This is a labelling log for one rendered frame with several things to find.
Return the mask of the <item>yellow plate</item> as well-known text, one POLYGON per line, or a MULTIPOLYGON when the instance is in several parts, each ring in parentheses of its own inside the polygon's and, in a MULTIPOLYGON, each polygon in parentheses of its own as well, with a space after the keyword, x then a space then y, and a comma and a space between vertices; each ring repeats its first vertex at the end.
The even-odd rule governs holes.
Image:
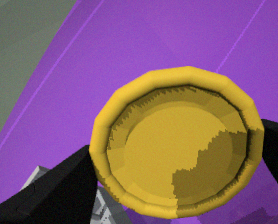
POLYGON ((263 159, 264 127, 228 76, 195 67, 147 72, 96 116, 96 179, 138 214, 198 217, 227 204, 263 159))

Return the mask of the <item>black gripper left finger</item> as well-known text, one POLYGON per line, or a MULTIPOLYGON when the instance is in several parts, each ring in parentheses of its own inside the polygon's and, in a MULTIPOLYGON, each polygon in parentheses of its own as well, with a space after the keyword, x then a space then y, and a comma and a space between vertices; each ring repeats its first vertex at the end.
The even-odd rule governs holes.
POLYGON ((90 224, 98 179, 90 145, 0 204, 0 224, 90 224))

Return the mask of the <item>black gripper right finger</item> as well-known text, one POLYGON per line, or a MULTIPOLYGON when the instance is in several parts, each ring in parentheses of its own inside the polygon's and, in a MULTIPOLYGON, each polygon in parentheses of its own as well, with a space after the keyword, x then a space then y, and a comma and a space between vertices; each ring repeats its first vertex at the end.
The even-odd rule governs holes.
POLYGON ((278 184, 278 123, 260 120, 264 127, 263 161, 278 184))

